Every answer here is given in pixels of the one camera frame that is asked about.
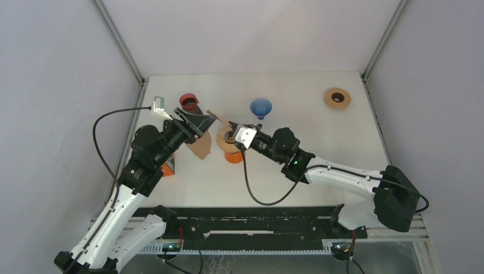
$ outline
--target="white table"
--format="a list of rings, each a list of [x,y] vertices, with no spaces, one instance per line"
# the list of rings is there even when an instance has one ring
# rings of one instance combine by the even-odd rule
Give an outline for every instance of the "white table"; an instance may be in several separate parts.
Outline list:
[[[330,108],[323,96],[327,89],[340,87],[350,93],[351,104],[344,110]],[[360,76],[356,71],[285,72],[209,75],[156,75],[150,77],[143,106],[154,96],[165,98],[165,108],[180,107],[184,93],[194,93],[200,108],[210,109],[238,123],[257,123],[249,105],[263,97],[272,102],[272,112],[263,120],[262,131],[272,136],[281,127],[289,127],[301,140],[300,148],[331,162],[364,169],[384,170],[387,165]],[[153,124],[162,129],[162,120],[149,111],[141,111],[136,128]],[[243,165],[230,164],[216,144],[211,128],[211,154],[197,158],[185,145],[175,154],[175,175],[162,178],[144,207],[254,207],[249,196]],[[249,183],[254,195],[263,202],[281,198],[293,184],[280,172],[282,166],[266,157],[247,151]],[[278,206],[333,206],[357,202],[360,198],[332,187],[301,183]]]

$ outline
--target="wooden disc with hole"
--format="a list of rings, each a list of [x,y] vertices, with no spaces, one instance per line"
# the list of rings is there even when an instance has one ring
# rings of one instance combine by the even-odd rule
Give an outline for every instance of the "wooden disc with hole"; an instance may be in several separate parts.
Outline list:
[[[351,96],[346,90],[334,87],[326,91],[324,101],[330,107],[342,110],[343,108],[347,108],[349,103],[351,103]]]
[[[225,135],[231,131],[233,132],[232,128],[229,126],[224,126],[223,128],[219,129],[219,132],[217,132],[217,144],[219,145],[220,149],[225,152],[237,153],[239,152],[239,149],[234,146],[235,141],[233,141],[231,144],[225,141]]]

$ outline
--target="gray wall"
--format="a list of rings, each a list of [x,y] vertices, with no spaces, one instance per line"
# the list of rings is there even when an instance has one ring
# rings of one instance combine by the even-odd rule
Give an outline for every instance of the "gray wall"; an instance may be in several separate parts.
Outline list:
[[[444,273],[484,267],[484,1],[411,1],[369,86]]]
[[[89,1],[2,1],[0,25],[0,273],[60,273],[111,181],[92,124],[138,84]],[[112,166],[127,115],[100,123]]]

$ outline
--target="orange object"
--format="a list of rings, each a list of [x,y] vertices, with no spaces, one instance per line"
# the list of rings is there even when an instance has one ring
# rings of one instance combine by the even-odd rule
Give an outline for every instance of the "orange object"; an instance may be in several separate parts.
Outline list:
[[[229,153],[225,152],[225,159],[231,164],[238,164],[242,162],[242,152]]]
[[[172,154],[162,165],[163,177],[175,174],[175,154]]]

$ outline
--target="metal frame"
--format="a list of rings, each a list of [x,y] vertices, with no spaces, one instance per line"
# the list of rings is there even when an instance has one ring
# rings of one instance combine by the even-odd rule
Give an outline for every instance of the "metal frame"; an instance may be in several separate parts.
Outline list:
[[[384,147],[385,156],[387,161],[390,164],[393,164],[393,160],[391,157],[391,153],[389,151],[388,143],[385,138],[384,127],[380,123],[379,116],[377,109],[374,105],[372,93],[370,91],[370,87],[368,86],[368,77],[371,74],[379,56],[381,55],[382,51],[384,50],[385,46],[388,44],[389,38],[392,36],[393,31],[396,29],[398,22],[400,21],[405,8],[408,6],[410,0],[401,0],[398,4],[389,24],[387,25],[379,43],[376,47],[374,53],[372,54],[365,71],[361,74],[362,83],[364,85],[364,89],[366,92],[366,96],[372,110],[375,124],[378,128],[378,133]],[[127,62],[130,70],[132,71],[136,80],[140,83],[140,90],[138,92],[138,96],[136,97],[136,101],[134,106],[139,107],[143,101],[144,93],[147,88],[147,80],[143,78],[141,72],[139,71],[128,47],[126,46],[122,36],[119,33],[118,28],[114,24],[109,12],[107,11],[106,5],[103,3],[102,0],[91,0],[95,10],[98,12],[101,20],[103,21],[104,25],[106,26],[108,32],[111,35],[111,38],[115,42],[116,46],[118,47],[122,57]],[[118,174],[121,166],[123,163],[126,162],[126,158],[129,152],[129,141],[132,139],[132,136],[135,131],[136,121],[138,120],[139,112],[133,112],[130,116],[128,127],[125,133],[125,139],[123,141],[123,145],[121,147],[118,160],[116,162],[116,169],[115,172]],[[133,225],[139,224],[139,217],[132,217],[126,227],[123,229],[123,233],[127,233],[130,227]],[[418,263],[420,265],[420,269],[423,274],[440,274],[442,271],[440,270],[437,258],[433,251],[433,248],[430,244],[429,237],[427,231],[425,229],[424,221],[422,220],[421,216],[418,215],[414,218],[412,222],[411,230],[408,233],[399,233],[393,232],[386,228],[369,228],[368,229],[368,239],[361,239],[358,241],[369,241],[369,242],[376,242],[376,241],[412,241],[414,245],[415,252],[417,254]],[[322,250],[317,251],[305,251],[305,252],[296,252],[296,254],[307,255],[307,254],[327,254],[329,247],[332,245],[333,242],[341,241],[341,239],[327,239],[322,240]],[[142,251],[141,254],[153,254],[159,253],[160,248],[158,243],[151,243],[150,245],[146,246]],[[215,251],[206,251],[206,254],[214,254]],[[256,251],[244,251],[244,254],[290,254],[291,252],[256,252]],[[183,251],[186,254],[197,253],[197,251],[193,250],[186,250]]]

